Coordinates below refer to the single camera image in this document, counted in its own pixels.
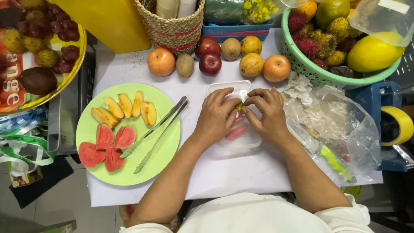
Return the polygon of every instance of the apple slice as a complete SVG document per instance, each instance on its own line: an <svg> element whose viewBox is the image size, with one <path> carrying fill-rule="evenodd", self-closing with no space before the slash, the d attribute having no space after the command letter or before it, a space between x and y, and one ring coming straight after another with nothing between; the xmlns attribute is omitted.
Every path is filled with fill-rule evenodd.
<svg viewBox="0 0 414 233"><path fill-rule="evenodd" d="M134 104L132 105L132 115L139 117L141 115L141 102L144 101L144 96L140 91L135 94Z"/></svg>
<svg viewBox="0 0 414 233"><path fill-rule="evenodd" d="M119 104L121 105L122 111L124 111L125 118L130 118L132 113L131 100L125 94L118 94Z"/></svg>
<svg viewBox="0 0 414 233"><path fill-rule="evenodd" d="M91 114L100 124L106 124L111 129L118 123L118 120L106 109L92 108Z"/></svg>
<svg viewBox="0 0 414 233"><path fill-rule="evenodd" d="M153 103L141 102L141 115L146 125L154 125L156 121L156 111Z"/></svg>
<svg viewBox="0 0 414 233"><path fill-rule="evenodd" d="M115 102L115 100L113 100L113 99L111 99L109 97L104 97L103 100L105 101L105 103L108 106L108 108L111 110L112 115L117 120L121 120L122 118L124 118L124 112L122 111L122 109L119 106L119 104L117 102Z"/></svg>

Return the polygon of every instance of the yellow container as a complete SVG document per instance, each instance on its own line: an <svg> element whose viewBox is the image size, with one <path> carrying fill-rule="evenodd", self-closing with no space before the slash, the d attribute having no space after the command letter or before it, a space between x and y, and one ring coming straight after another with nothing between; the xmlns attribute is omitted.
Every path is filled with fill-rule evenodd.
<svg viewBox="0 0 414 233"><path fill-rule="evenodd" d="M151 47L134 0L48 2L57 4L115 53L128 53Z"/></svg>

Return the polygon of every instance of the white table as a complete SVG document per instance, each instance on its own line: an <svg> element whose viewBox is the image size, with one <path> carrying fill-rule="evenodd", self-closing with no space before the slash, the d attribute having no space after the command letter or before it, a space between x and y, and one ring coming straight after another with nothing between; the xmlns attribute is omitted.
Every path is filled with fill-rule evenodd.
<svg viewBox="0 0 414 233"><path fill-rule="evenodd" d="M263 42L262 57L279 54L283 41L280 28L271 29ZM174 71L170 76L160 78L153 76L146 61L150 50L114 54L101 42L96 47L96 77L94 97L103 90L121 83L145 83L160 89L173 103L186 95L190 104L182 112L180 120L182 134L180 146L193 132L201 104L206 97L206 88L211 83L243 80L239 72L239 60L228 62L223 58L223 65L216 77L203 75L195 63L195 71L188 79L180 78ZM275 86L283 91L286 81L267 82L259 75L251 80L253 88L271 88ZM356 177L354 185L382 183L382 173L372 172L371 180ZM113 206L135 204L140 201L155 178L132 186L116 186L104 183L87 173L91 205ZM222 197L239 192L270 193L291 191L289 177L282 155L269 144L263 142L254 155L223 159L214 146L207 150L198 160L188 186L185 199Z"/></svg>

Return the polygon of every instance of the green plastic basket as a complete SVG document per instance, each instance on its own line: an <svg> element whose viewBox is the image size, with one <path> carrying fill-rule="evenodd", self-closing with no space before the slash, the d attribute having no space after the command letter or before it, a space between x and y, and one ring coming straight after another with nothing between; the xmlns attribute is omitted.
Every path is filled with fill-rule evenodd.
<svg viewBox="0 0 414 233"><path fill-rule="evenodd" d="M310 61L293 42L287 26L287 19L289 17L289 13L290 10L286 11L285 13L283 13L282 17L283 37L285 39L285 43L283 46L283 54L291 62L292 70L294 70L296 73L306 76L310 81L314 83L319 83L323 85L369 85L388 78L388 76L394 73L394 71L398 68L400 64L401 58L399 58L394 64L392 64L383 72L367 78L360 79L346 78L333 74L327 70L324 70L321 67L315 65L312 61Z"/></svg>

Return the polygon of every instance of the white sleeve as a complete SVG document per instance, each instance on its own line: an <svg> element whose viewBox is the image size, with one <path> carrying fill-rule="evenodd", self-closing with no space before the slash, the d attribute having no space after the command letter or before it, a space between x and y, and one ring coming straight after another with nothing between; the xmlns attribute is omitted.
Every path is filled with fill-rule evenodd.
<svg viewBox="0 0 414 233"><path fill-rule="evenodd" d="M352 195L345 194L352 207L336 207L316 212L334 233L374 233L369 227L368 208L357 204Z"/></svg>
<svg viewBox="0 0 414 233"><path fill-rule="evenodd" d="M119 233L173 233L168 227L157 223L144 223L129 228L121 227Z"/></svg>

